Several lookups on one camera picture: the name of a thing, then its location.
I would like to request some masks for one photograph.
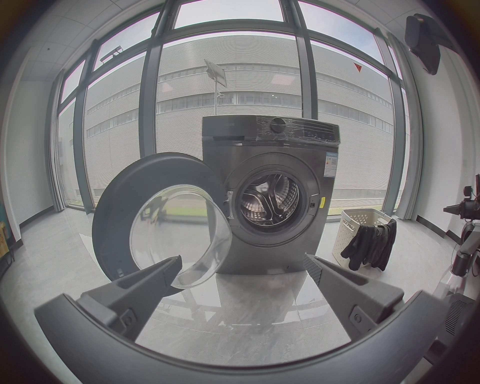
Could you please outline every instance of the camera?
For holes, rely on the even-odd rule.
[[[473,188],[471,185],[463,189],[463,199],[460,204],[449,205],[444,212],[459,215],[461,219],[480,220],[480,174],[475,176],[476,194],[472,199]]]

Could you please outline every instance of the energy label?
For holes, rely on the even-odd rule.
[[[327,156],[325,159],[324,177],[335,177],[337,162],[338,154],[333,152],[327,152]]]

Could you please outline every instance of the building exterior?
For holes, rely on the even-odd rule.
[[[338,124],[341,145],[331,213],[382,205],[392,165],[394,114],[387,77],[340,51],[312,44],[319,119]],[[295,39],[272,33],[221,33],[165,44],[156,94],[156,150],[202,159],[202,117],[214,114],[205,59],[225,70],[218,114],[302,115]],[[98,201],[108,183],[140,158],[138,107],[144,54],[91,84],[86,93],[84,155]],[[59,158],[69,202],[79,199],[72,150],[74,104],[59,117]]]

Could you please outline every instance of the ceiling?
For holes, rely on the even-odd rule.
[[[162,0],[60,0],[39,20],[23,44],[31,46],[22,80],[53,81],[90,42]]]
[[[346,0],[384,25],[401,42],[405,36],[407,17],[427,14],[417,0]]]
[[[403,42],[407,16],[425,13],[417,0],[323,0],[382,26]],[[31,47],[23,81],[53,81],[88,49],[94,38],[163,0],[60,0],[22,44]]]

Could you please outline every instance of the cable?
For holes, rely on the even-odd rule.
[[[471,268],[472,268],[472,275],[473,275],[473,277],[477,277],[477,276],[479,275],[478,272],[477,272],[477,274],[474,274],[474,273],[473,273],[473,266],[476,264],[475,261],[476,261],[476,259],[478,259],[479,254],[480,254],[479,250],[476,250],[476,251],[473,253],[473,255],[472,255],[472,266],[471,266]]]
[[[453,263],[453,255],[454,255],[454,253],[455,253],[455,249],[456,249],[456,246],[457,246],[457,245],[455,245],[455,247],[453,247],[452,256],[450,257],[450,265],[452,265],[452,263]]]

